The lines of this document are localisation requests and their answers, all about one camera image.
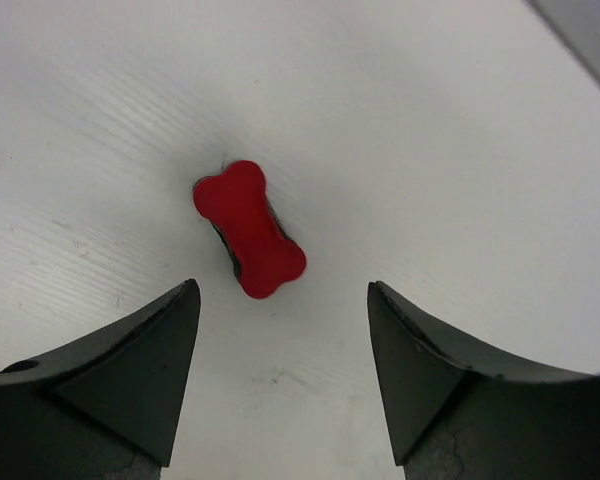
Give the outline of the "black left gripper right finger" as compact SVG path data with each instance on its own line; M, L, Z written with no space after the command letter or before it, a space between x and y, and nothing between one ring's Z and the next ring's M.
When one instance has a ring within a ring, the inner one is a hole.
M600 479L600 374L541 364L367 291L394 462L408 479Z

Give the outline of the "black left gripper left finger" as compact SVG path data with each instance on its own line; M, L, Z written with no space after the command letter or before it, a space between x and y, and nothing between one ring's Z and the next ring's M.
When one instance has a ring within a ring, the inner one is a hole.
M189 279L136 312L0 371L0 479L158 479L198 331Z

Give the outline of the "red heart-shaped eraser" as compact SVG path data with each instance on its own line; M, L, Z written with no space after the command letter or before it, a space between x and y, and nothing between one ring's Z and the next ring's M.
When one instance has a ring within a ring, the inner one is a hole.
M220 235L238 283L254 299L265 299L297 280L307 266L303 249L274 214L266 188L262 168L238 160L201 178L192 189L196 210Z

